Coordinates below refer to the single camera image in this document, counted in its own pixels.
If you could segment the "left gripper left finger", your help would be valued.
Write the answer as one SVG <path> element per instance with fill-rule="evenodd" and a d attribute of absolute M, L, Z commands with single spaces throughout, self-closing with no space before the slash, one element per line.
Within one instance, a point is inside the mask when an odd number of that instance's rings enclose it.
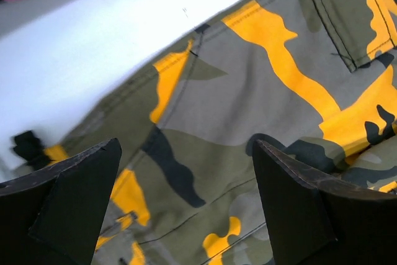
<path fill-rule="evenodd" d="M 1 183 L 1 264 L 90 264 L 121 155 L 112 138 Z"/>

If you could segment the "yellow camouflage trousers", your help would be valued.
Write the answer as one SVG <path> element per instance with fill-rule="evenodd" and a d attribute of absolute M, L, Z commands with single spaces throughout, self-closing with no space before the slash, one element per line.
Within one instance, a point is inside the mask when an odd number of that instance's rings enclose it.
<path fill-rule="evenodd" d="M 242 0 L 144 65 L 33 172 L 116 138 L 90 264 L 276 264 L 252 148 L 396 196 L 396 0 Z"/>

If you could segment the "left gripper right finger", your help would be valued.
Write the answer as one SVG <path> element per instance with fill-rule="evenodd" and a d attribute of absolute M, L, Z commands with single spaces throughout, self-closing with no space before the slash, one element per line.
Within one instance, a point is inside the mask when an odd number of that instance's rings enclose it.
<path fill-rule="evenodd" d="M 326 174 L 263 140 L 252 160 L 276 264 L 395 264 L 396 196 Z"/>

